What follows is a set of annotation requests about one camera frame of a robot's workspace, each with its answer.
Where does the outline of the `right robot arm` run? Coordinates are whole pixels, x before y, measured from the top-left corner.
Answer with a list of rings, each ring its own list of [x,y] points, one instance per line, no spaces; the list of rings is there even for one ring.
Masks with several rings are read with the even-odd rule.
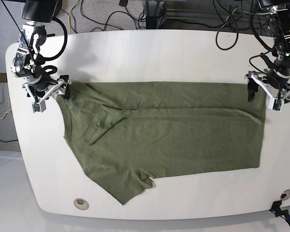
[[[23,78],[22,85],[27,96],[33,100],[37,107],[47,100],[53,93],[62,95],[64,99],[70,97],[70,80],[68,75],[61,75],[57,80],[51,75],[58,69],[53,65],[45,65],[47,61],[59,58],[64,52],[68,33],[61,20],[56,18],[62,1],[60,0],[24,0],[22,18],[26,23],[22,26],[19,35],[19,45],[12,64],[15,77]],[[46,33],[45,24],[57,22],[63,29],[64,41],[60,51],[52,57],[40,54],[40,48],[49,35]]]

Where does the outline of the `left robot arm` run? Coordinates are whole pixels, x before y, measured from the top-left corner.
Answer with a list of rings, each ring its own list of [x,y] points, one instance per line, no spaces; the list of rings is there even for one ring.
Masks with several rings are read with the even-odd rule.
[[[269,14],[269,30],[274,45],[268,46],[254,28],[253,19],[259,11]],[[255,38],[266,49],[252,58],[262,58],[267,71],[258,70],[259,79],[264,84],[278,90],[276,98],[284,103],[290,102],[290,0],[259,0],[249,16],[249,26]]]

